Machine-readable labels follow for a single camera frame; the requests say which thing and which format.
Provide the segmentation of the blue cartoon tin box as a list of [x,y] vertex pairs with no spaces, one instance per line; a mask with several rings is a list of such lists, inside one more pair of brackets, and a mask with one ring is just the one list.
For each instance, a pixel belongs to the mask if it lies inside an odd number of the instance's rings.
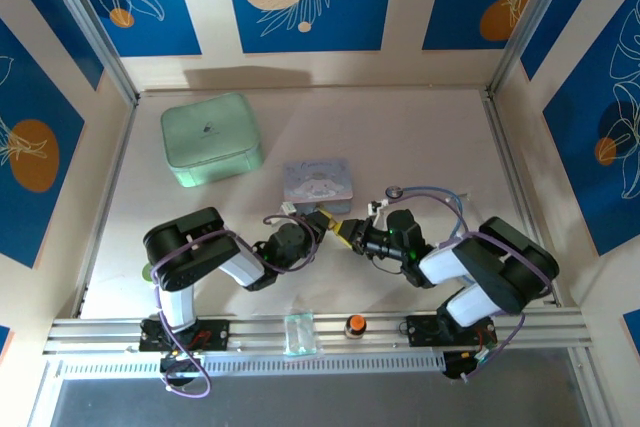
[[286,162],[283,197],[301,213],[321,208],[331,214],[351,211],[353,183],[346,158]]

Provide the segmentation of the pale green medicine bag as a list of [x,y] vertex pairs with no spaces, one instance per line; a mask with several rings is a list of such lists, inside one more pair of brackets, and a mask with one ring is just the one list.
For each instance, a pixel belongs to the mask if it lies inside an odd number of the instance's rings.
[[167,165],[185,188],[263,165],[260,129],[250,103],[240,93],[172,107],[162,113],[160,126]]

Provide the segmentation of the aluminium frame post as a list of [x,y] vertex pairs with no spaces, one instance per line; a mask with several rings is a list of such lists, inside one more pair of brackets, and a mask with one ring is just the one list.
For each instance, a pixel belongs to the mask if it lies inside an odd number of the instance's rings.
[[63,0],[87,42],[103,64],[125,101],[135,108],[139,92],[89,0]]
[[541,20],[547,12],[552,0],[529,0],[525,10],[516,24],[508,40],[496,69],[486,86],[489,99],[494,100],[496,94],[509,77],[515,64],[536,32]]

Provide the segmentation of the clear glass container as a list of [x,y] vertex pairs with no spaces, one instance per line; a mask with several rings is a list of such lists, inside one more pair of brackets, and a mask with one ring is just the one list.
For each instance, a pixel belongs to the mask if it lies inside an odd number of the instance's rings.
[[315,355],[317,342],[312,313],[291,314],[284,317],[285,344],[287,356]]

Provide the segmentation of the orange capped small bottle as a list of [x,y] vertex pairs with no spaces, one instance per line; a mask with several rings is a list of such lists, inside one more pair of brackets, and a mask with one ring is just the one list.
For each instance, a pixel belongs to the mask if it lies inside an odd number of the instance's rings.
[[360,314],[354,314],[347,318],[344,327],[344,334],[350,339],[360,339],[367,329],[366,318]]

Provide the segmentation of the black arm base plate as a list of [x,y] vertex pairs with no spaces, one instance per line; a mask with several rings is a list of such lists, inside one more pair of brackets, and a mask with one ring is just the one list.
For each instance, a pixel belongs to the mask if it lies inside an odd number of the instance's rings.
[[469,327],[459,326],[446,315],[410,315],[405,318],[411,347],[482,347],[497,344],[491,318],[485,317]]
[[[197,319],[190,327],[173,329],[174,337],[189,351],[224,352],[227,350],[230,322],[228,320]],[[176,342],[158,319],[144,319],[140,323],[139,350],[141,352],[169,352],[178,350]]]

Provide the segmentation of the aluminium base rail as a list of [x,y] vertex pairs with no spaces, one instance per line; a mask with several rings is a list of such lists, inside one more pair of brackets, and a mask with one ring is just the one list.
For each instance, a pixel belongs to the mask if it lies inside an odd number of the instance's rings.
[[[367,330],[360,339],[344,333],[344,314],[316,314],[316,340],[326,354],[407,351],[408,338],[399,326],[400,312],[370,313]],[[285,329],[282,316],[224,317],[229,321],[227,351],[235,354],[281,354]],[[138,350],[139,319],[57,319],[43,348],[45,355],[122,354]],[[525,348],[590,347],[586,322],[577,308],[534,308],[525,312],[525,322],[509,346]]]

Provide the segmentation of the aluminium side rail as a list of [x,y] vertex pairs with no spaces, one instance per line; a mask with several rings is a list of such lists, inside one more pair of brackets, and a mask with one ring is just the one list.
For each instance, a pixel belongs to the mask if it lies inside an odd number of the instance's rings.
[[526,189],[525,181],[527,178],[524,164],[519,160],[516,148],[509,138],[493,98],[485,91],[482,91],[481,94],[487,121],[496,144],[517,217],[524,229],[524,234],[541,247],[547,248]]
[[96,213],[96,218],[79,270],[79,275],[74,290],[74,298],[70,308],[72,319],[78,318],[82,312],[84,299],[88,290],[88,285],[92,276],[100,243],[104,234],[106,222],[113,201],[125,153],[131,137],[131,132],[139,103],[140,97],[137,97],[135,102],[132,104],[130,113],[128,114],[126,122],[124,124],[124,130],[118,140],[118,143],[116,144],[117,149],[114,152],[114,159],[106,179],[103,194]]

